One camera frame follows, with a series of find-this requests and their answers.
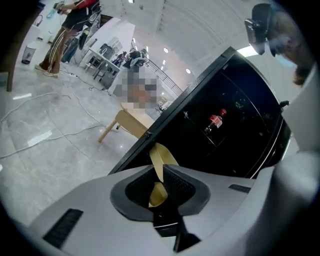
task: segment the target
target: marble floor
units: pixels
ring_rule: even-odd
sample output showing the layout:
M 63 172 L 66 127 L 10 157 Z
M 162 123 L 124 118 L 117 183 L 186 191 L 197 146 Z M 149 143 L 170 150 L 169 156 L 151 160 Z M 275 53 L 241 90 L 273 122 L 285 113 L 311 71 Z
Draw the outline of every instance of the marble floor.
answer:
M 0 124 L 0 196 L 8 214 L 29 225 L 46 207 L 88 180 L 107 175 L 137 139 L 123 129 L 113 129 L 98 142 L 103 126 L 84 130 L 55 140 L 45 140 L 32 148 L 4 157 L 45 138 L 57 138 L 79 132 L 99 123 L 112 122 L 120 105 L 114 96 L 100 91 L 102 86 L 91 74 L 75 65 L 63 65 L 78 78 L 60 71 L 58 78 L 46 77 L 34 70 L 34 64 L 46 54 L 37 50 L 30 65 L 17 62 L 13 91 L 0 87 L 5 113 L 12 112 Z

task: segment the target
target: shoe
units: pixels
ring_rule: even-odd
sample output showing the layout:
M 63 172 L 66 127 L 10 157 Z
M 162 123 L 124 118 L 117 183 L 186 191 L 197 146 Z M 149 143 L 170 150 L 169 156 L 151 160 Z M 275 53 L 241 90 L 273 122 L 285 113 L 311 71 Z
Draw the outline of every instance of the shoe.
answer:
M 44 72 L 43 73 L 46 77 L 57 77 L 58 73 L 49 73 L 49 72 Z
M 47 72 L 45 69 L 43 69 L 40 65 L 38 65 L 38 64 L 35 64 L 34 65 L 34 68 L 36 69 L 36 70 L 40 70 L 40 71 L 42 71 L 42 72 Z

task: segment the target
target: metal railing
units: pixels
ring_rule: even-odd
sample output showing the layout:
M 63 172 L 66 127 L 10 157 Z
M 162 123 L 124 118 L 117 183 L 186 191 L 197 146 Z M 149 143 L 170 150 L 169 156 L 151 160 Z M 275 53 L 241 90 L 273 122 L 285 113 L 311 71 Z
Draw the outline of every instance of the metal railing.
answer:
M 148 62 L 145 63 L 145 65 L 150 68 L 156 75 L 159 76 L 159 78 L 177 95 L 179 96 L 180 94 L 183 93 L 183 91 L 180 89 L 178 85 L 172 79 L 167 76 L 165 72 L 161 70 L 156 64 L 154 64 L 150 59 Z

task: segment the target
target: brown pants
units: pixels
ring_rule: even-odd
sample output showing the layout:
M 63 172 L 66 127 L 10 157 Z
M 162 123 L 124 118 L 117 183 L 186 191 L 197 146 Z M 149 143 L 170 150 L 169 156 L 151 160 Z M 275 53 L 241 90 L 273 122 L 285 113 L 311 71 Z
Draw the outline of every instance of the brown pants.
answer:
M 58 74 L 60 70 L 60 60 L 64 52 L 66 41 L 76 34 L 76 30 L 70 30 L 61 27 L 58 34 L 56 34 L 50 50 L 47 52 L 44 60 L 39 64 L 41 68 L 49 73 Z

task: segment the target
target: pixelated blur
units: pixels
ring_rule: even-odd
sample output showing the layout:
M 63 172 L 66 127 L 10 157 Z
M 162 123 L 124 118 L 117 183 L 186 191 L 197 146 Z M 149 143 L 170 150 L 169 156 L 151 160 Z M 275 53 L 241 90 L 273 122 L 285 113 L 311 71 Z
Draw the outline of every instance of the pixelated blur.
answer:
M 163 91 L 159 77 L 144 66 L 121 69 L 114 81 L 115 94 L 129 109 L 152 109 Z

